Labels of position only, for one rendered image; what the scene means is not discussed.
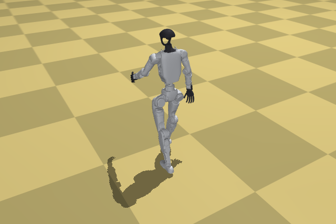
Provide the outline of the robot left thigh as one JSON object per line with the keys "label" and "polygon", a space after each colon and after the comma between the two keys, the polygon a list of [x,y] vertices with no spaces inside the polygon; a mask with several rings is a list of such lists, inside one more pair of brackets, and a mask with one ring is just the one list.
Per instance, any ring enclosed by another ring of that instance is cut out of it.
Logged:
{"label": "robot left thigh", "polygon": [[164,110],[163,107],[165,105],[165,96],[163,94],[158,95],[152,100],[152,111],[155,120],[155,125],[157,131],[162,131],[164,134],[164,139],[169,137],[169,131],[165,128],[164,125]]}

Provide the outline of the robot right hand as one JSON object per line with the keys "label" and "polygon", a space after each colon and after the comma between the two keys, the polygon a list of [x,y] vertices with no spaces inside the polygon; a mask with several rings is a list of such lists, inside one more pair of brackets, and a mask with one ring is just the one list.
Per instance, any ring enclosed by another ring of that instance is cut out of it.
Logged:
{"label": "robot right hand", "polygon": [[[193,96],[193,102],[194,102],[194,93],[193,93],[193,87],[192,87],[192,85],[191,85],[191,89],[186,89],[187,91],[186,91],[186,94],[185,94],[185,96],[187,95],[187,100],[186,100],[186,102],[188,101],[188,97],[189,97],[189,102],[190,102],[190,100],[191,100],[191,103],[192,103],[192,96]],[[184,96],[184,98],[185,98],[185,96]],[[188,102],[188,103],[189,103]]]}

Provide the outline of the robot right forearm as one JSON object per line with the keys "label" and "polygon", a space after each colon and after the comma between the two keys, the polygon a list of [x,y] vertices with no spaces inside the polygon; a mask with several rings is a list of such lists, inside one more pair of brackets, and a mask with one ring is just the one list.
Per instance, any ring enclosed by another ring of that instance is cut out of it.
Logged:
{"label": "robot right forearm", "polygon": [[185,75],[185,84],[186,84],[187,89],[191,89],[191,85],[192,85],[191,77],[192,77],[192,71],[188,75]]}

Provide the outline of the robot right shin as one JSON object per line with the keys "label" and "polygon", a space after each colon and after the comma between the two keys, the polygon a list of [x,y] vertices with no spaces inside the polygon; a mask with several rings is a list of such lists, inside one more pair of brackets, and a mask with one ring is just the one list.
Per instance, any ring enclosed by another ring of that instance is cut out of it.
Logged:
{"label": "robot right shin", "polygon": [[[175,115],[175,116],[176,116],[176,115]],[[178,122],[178,117],[176,116],[176,118],[177,118],[177,122]],[[174,132],[174,129],[176,128],[176,125],[177,125],[177,123],[176,123],[176,124],[170,124],[170,123],[168,122],[168,119],[167,119],[166,129],[168,129],[168,131],[169,131],[169,137],[168,137],[168,138],[171,137],[171,134],[172,134],[172,132]]]}

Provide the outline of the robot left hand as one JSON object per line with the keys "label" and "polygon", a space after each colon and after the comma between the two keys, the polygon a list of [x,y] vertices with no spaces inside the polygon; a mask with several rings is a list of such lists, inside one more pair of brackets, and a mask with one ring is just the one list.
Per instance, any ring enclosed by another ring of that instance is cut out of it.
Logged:
{"label": "robot left hand", "polygon": [[132,75],[131,75],[131,82],[135,82],[135,80],[137,80],[137,79],[133,79],[133,75],[134,75],[134,73],[132,72]]}

